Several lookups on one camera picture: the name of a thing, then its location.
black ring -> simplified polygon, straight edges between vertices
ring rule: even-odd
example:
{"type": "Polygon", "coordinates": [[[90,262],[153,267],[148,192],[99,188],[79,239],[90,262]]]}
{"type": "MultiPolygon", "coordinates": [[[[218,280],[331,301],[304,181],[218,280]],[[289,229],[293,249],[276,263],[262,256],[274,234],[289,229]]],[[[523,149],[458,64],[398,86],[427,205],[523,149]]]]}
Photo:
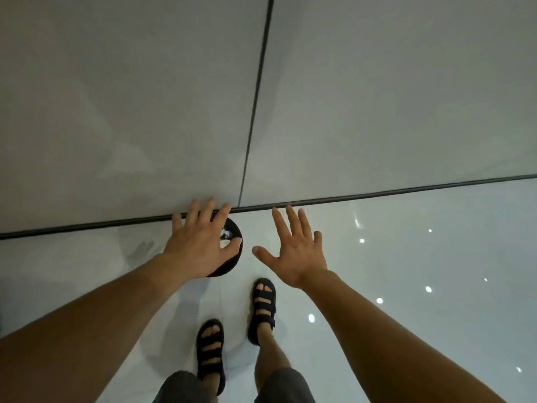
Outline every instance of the black ring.
{"type": "MultiPolygon", "coordinates": [[[[230,218],[227,218],[227,220],[225,221],[224,230],[231,233],[231,235],[226,235],[225,233],[223,233],[222,236],[220,236],[220,240],[224,240],[224,239],[231,240],[235,237],[242,238],[240,229],[238,228],[237,224],[233,222],[230,218]]],[[[241,242],[241,247],[238,249],[238,253],[235,256],[233,256],[231,259],[226,261],[224,264],[222,264],[219,268],[217,268],[213,273],[211,273],[207,277],[218,277],[218,276],[223,276],[226,273],[229,273],[233,269],[233,267],[237,265],[238,260],[241,257],[243,244],[244,244],[244,241],[241,242]]]]}

gray shorts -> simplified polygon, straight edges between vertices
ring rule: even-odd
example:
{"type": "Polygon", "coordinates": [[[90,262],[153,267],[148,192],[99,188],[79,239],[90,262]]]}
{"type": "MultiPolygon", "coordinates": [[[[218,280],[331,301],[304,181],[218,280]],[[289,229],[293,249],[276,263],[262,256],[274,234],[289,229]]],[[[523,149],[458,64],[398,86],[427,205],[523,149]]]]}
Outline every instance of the gray shorts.
{"type": "MultiPolygon", "coordinates": [[[[256,399],[256,403],[276,402],[315,403],[315,400],[302,375],[284,367],[272,373],[256,399]]],[[[211,403],[211,396],[193,373],[179,371],[165,380],[153,403],[211,403]]]]}

left hand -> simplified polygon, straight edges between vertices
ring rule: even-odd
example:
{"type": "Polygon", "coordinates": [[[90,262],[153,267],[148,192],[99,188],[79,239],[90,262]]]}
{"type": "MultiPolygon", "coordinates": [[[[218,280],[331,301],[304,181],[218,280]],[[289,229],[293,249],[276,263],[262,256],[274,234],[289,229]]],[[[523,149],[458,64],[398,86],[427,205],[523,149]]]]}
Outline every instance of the left hand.
{"type": "Polygon", "coordinates": [[[181,215],[172,216],[172,235],[163,251],[172,268],[188,279],[210,275],[238,253],[242,242],[240,237],[235,237],[224,249],[220,248],[222,228],[232,208],[229,203],[220,208],[212,222],[214,198],[198,215],[200,205],[198,199],[192,201],[184,226],[181,215]]]}

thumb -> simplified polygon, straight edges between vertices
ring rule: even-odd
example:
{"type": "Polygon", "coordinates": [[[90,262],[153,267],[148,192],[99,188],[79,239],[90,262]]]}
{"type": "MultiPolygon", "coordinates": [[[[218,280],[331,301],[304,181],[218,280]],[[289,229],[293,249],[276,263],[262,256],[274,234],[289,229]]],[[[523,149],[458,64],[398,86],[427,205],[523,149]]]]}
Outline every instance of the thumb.
{"type": "Polygon", "coordinates": [[[268,266],[269,269],[275,269],[278,258],[272,256],[267,249],[261,246],[254,246],[252,247],[252,253],[262,264],[268,266]]]}
{"type": "Polygon", "coordinates": [[[233,256],[238,254],[238,251],[241,248],[242,238],[235,237],[224,249],[220,250],[220,255],[224,261],[231,259],[233,256]]]}

right hand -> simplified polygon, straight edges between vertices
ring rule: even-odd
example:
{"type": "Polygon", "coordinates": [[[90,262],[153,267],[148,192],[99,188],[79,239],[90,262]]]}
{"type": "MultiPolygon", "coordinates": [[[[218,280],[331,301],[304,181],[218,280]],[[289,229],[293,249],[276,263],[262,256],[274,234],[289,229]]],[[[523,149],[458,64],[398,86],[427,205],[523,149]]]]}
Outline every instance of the right hand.
{"type": "Polygon", "coordinates": [[[319,231],[315,231],[315,238],[312,237],[312,229],[303,209],[299,210],[298,216],[291,205],[287,205],[285,210],[291,224],[291,232],[280,212],[272,208],[272,218],[281,243],[280,257],[272,256],[267,249],[260,246],[254,246],[252,253],[285,284],[302,288],[309,274],[318,269],[327,269],[323,255],[323,238],[319,231]]]}

